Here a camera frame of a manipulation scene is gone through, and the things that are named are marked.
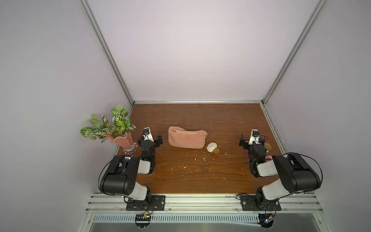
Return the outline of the pink corduroy pouch bag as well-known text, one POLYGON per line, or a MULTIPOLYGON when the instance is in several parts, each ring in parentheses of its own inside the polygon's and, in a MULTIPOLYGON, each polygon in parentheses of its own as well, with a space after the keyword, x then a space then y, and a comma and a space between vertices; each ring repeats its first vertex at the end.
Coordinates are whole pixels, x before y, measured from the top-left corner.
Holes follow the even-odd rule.
POLYGON ((176 148, 201 149, 205 146, 207 132, 204 130, 189 131, 181 127, 170 126, 168 142, 176 148))

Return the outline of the white brown plush decoration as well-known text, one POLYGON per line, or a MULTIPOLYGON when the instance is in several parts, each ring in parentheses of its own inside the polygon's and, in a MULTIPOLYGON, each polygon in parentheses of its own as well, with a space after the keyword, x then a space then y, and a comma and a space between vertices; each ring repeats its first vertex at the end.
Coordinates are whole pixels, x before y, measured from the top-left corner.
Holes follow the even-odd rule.
POLYGON ((216 155, 220 154, 220 149, 218 148, 217 143, 214 143, 214 142, 209 143, 206 149, 209 153, 213 153, 216 155))

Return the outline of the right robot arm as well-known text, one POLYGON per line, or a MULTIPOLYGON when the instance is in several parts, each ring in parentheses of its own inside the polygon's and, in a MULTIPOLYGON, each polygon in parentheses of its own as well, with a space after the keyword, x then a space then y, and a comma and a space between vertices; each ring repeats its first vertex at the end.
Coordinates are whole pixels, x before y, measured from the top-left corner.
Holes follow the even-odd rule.
POLYGON ((249 168, 256 178, 278 176, 279 179, 257 189, 256 194, 237 195, 243 211, 280 211, 279 199, 297 192, 309 192, 321 187, 323 175, 318 175, 298 153, 274 155, 267 159, 268 150, 260 132, 252 130, 249 140, 241 135, 239 146, 248 152, 249 168))

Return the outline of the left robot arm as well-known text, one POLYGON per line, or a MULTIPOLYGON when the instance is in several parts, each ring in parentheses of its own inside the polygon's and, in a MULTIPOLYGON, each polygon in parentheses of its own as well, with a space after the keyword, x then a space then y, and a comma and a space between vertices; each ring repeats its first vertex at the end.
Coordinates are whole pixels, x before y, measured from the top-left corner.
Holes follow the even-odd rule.
POLYGON ((163 144, 162 136, 152 137, 149 128, 145 128, 138 139, 141 156, 124 155, 113 158, 103 168, 98 178, 98 189, 105 195, 121 195, 128 198, 129 204, 149 206, 152 193, 149 187, 137 182, 138 174, 152 174, 156 166, 156 148, 163 144))

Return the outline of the small succulent in white pot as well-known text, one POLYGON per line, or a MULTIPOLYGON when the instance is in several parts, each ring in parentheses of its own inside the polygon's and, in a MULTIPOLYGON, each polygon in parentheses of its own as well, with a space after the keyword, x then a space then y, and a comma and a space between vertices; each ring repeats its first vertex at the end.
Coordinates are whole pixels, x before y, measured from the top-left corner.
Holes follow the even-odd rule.
POLYGON ((265 143, 264 147, 266 148, 267 152, 270 152, 272 150, 272 146, 269 143, 265 143))

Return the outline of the pink glass vase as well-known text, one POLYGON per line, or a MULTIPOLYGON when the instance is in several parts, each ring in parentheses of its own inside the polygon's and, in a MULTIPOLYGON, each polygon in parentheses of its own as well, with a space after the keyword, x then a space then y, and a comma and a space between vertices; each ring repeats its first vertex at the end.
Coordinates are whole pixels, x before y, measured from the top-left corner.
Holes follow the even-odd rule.
POLYGON ((111 143, 116 143, 123 148, 124 155, 132 155, 136 152, 138 145, 133 141, 131 132, 125 133, 124 136, 118 136, 116 138, 109 137, 111 143))

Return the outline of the green leafy artificial plant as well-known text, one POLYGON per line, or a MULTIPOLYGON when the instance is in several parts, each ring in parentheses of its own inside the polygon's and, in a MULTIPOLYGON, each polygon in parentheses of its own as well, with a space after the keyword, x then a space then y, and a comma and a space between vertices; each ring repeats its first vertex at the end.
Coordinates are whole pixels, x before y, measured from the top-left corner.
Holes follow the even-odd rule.
POLYGON ((89 120, 92 127, 82 128, 80 134, 90 140, 100 139, 104 143, 109 138, 124 137, 136 130, 136 127, 128 117, 129 109, 123 108, 121 104, 112 108, 110 114, 112 116, 111 121, 105 115, 101 119, 96 115, 92 115, 89 120))

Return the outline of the right circuit board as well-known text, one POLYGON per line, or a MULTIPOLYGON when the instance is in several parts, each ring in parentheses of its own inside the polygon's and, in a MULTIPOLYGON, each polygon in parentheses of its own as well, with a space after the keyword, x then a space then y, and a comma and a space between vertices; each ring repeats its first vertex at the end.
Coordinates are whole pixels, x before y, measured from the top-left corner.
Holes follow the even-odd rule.
POLYGON ((273 214, 258 214, 258 225, 264 229, 270 229, 274 224, 273 214))

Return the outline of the circuit board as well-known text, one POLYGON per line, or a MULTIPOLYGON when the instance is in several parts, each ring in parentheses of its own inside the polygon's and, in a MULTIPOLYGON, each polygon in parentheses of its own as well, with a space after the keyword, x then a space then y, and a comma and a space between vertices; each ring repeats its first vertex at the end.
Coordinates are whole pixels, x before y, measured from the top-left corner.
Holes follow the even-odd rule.
POLYGON ((136 214, 134 223, 139 229, 146 229, 151 224, 152 216, 150 214, 136 214))
POLYGON ((274 224, 273 214, 258 214, 258 225, 264 229, 270 229, 274 224))

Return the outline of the left circuit board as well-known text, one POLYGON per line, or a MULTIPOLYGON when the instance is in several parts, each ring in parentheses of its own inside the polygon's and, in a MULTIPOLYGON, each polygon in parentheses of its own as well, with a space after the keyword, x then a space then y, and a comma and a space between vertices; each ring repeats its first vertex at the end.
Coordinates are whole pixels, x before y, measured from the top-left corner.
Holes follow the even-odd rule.
POLYGON ((151 224, 152 216, 150 214, 136 214, 134 223, 139 229, 146 229, 151 224))

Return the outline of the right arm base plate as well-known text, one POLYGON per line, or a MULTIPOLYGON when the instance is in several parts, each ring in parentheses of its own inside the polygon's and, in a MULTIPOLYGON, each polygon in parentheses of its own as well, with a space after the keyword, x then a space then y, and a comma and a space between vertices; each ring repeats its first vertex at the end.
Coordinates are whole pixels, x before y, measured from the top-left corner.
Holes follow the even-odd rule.
POLYGON ((242 194, 236 197, 240 201, 243 211, 281 211, 278 200, 269 201, 264 197, 242 194))

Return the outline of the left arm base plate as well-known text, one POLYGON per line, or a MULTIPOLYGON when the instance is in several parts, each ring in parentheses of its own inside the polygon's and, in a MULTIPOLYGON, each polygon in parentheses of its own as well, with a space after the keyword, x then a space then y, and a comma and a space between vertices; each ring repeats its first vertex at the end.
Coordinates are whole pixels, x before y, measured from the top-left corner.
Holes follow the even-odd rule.
POLYGON ((126 210, 127 211, 164 211, 166 203, 165 195, 152 195, 146 197, 144 200, 129 199, 126 210))

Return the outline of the aluminium front rail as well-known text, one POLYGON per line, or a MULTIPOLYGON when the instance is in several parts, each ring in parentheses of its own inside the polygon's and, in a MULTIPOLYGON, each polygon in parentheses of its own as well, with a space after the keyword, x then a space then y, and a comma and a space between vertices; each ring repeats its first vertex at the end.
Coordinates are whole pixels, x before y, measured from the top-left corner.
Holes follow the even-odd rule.
MULTIPOLYGON (((267 210, 255 209, 234 194, 165 194, 165 200, 155 197, 156 203, 148 207, 149 212, 159 213, 323 213, 323 209, 313 193, 293 194, 281 198, 267 210)), ((120 213, 126 212, 126 202, 122 196, 93 194, 86 212, 120 213)))

